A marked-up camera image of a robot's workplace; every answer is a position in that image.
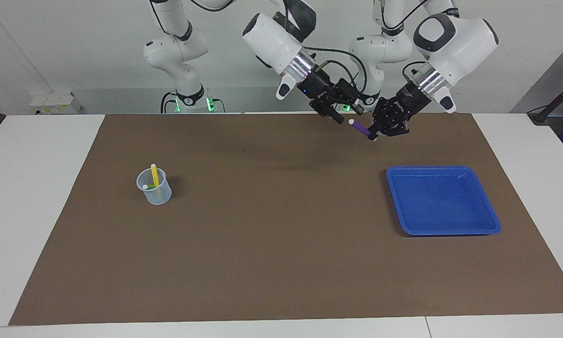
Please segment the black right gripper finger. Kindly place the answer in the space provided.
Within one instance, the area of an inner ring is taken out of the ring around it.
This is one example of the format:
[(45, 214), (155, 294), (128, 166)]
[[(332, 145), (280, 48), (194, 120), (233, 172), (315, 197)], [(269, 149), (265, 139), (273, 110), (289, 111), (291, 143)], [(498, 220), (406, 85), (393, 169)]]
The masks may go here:
[(342, 124), (344, 117), (329, 104), (322, 101), (310, 101), (310, 107), (321, 117), (331, 117), (336, 123)]
[(335, 93), (339, 103), (349, 106), (355, 114), (363, 115), (365, 113), (365, 109), (358, 103), (359, 90), (344, 78), (340, 78), (335, 84)]

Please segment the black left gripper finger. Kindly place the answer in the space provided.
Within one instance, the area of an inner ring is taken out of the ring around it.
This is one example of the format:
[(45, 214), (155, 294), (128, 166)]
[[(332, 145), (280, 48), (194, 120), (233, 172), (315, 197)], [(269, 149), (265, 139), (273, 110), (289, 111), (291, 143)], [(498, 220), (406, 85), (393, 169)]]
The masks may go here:
[(373, 110), (373, 125), (376, 128), (393, 128), (396, 125), (394, 105), (396, 98), (379, 98)]
[(399, 136), (410, 132), (406, 121), (374, 121), (369, 127), (369, 140), (376, 140), (380, 136)]

